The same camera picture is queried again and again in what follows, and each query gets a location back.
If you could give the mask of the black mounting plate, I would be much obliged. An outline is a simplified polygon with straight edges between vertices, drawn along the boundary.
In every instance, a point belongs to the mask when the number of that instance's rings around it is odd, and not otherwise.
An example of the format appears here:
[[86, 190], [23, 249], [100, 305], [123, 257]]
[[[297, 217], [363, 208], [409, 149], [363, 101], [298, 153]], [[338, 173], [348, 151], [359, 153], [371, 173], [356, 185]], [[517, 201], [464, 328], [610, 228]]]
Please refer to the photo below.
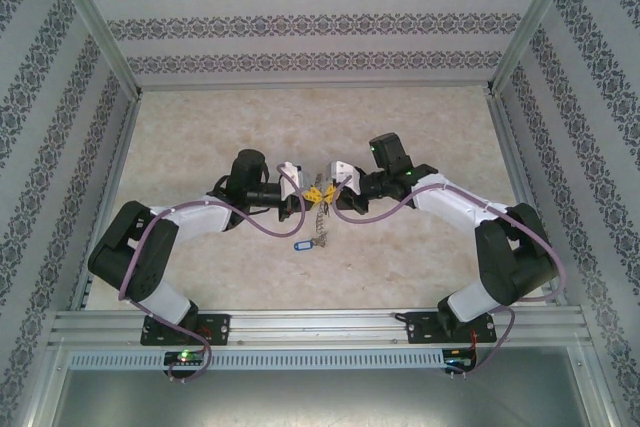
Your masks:
[[[210, 345], [224, 346], [228, 342], [230, 321], [231, 317], [227, 314], [199, 313], [185, 318], [179, 326], [204, 338]], [[192, 346], [201, 345], [202, 342], [146, 316], [140, 344], [143, 346]]]
[[484, 313], [469, 322], [461, 322], [455, 316], [447, 317], [437, 311], [396, 313], [397, 321], [405, 325], [410, 344], [466, 344], [495, 343], [497, 334], [494, 319]]

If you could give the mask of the small circuit board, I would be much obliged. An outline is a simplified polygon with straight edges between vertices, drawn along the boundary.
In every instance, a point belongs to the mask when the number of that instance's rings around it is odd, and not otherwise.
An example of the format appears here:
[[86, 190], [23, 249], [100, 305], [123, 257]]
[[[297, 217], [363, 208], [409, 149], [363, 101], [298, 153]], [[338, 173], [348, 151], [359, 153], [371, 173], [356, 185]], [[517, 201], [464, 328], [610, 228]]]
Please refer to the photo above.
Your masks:
[[445, 351], [444, 364], [447, 372], [454, 374], [469, 373], [477, 363], [477, 356], [473, 352]]
[[164, 365], [181, 367], [201, 367], [204, 363], [205, 355], [201, 351], [181, 350], [168, 351], [164, 355]]

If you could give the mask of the grey sheet metal panel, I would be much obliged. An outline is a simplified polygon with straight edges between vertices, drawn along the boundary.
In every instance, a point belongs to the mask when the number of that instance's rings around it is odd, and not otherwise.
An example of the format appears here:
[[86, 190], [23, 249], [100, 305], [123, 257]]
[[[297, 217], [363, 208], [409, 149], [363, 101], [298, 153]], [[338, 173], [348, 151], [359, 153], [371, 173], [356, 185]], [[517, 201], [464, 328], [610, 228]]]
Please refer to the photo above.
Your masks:
[[437, 369], [72, 371], [54, 427], [608, 427], [561, 349], [505, 349], [467, 377]]

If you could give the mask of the aluminium frame cross bar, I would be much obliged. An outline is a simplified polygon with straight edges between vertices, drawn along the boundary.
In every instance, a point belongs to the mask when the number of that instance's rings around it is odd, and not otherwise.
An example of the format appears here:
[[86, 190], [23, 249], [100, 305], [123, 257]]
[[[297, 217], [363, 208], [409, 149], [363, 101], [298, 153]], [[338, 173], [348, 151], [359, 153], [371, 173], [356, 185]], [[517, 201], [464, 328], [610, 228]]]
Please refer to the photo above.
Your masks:
[[234, 90], [300, 90], [361, 88], [462, 88], [481, 87], [490, 92], [490, 81], [474, 80], [387, 80], [387, 81], [291, 81], [242, 82], [213, 84], [159, 84], [141, 86], [140, 92], [234, 91]]

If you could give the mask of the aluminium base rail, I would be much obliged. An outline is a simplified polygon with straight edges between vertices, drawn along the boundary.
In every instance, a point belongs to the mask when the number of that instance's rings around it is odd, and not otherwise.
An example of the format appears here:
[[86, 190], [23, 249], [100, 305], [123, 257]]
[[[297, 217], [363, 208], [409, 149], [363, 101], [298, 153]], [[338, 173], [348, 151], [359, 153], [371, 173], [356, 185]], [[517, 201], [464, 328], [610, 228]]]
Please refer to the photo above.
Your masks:
[[[592, 336], [580, 307], [516, 306], [507, 347], [589, 345]], [[408, 344], [408, 328], [389, 309], [236, 310], [220, 329], [231, 348], [382, 348]], [[77, 311], [55, 315], [49, 347], [138, 348], [144, 314]]]

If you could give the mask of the aluminium frame side rail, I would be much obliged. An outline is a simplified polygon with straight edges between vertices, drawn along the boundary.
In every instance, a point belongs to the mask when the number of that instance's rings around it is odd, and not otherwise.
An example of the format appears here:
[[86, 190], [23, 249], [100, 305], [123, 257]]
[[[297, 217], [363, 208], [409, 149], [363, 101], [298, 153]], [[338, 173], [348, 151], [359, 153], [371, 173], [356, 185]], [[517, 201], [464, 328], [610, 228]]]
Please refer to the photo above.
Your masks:
[[126, 162], [127, 153], [135, 129], [136, 120], [140, 110], [142, 97], [132, 100], [127, 108], [118, 136], [114, 144], [114, 149], [110, 157], [110, 163], [106, 171], [106, 177], [102, 186], [101, 196], [95, 211], [95, 218], [90, 235], [84, 247], [79, 263], [79, 270], [72, 286], [71, 296], [68, 299], [67, 310], [76, 311], [83, 309], [83, 302], [87, 285], [90, 282], [91, 274], [88, 271], [89, 256], [105, 232], [110, 213], [115, 202], [120, 179]]
[[[532, 207], [536, 207], [534, 196], [528, 183], [525, 166], [521, 159], [516, 139], [512, 133], [504, 105], [501, 99], [491, 91], [489, 91], [485, 97], [515, 199], [518, 202], [526, 202]], [[538, 303], [544, 302], [547, 305], [566, 306], [566, 268], [554, 250], [551, 250], [550, 257], [552, 264], [557, 267], [558, 274], [542, 288], [542, 292], [544, 293], [543, 299], [538, 300]]]

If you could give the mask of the aluminium frame post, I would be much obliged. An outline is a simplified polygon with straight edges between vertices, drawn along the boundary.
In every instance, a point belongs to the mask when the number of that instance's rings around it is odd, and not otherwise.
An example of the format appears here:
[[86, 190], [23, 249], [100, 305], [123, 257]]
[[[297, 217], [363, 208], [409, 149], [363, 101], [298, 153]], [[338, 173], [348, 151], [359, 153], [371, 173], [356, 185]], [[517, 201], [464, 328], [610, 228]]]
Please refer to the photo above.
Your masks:
[[138, 99], [141, 87], [96, 2], [94, 0], [72, 0], [72, 2], [127, 95], [130, 98]]
[[532, 0], [521, 22], [519, 23], [513, 38], [509, 42], [497, 68], [487, 83], [485, 93], [494, 96], [506, 85], [512, 72], [520, 61], [529, 40], [542, 22], [553, 0]]

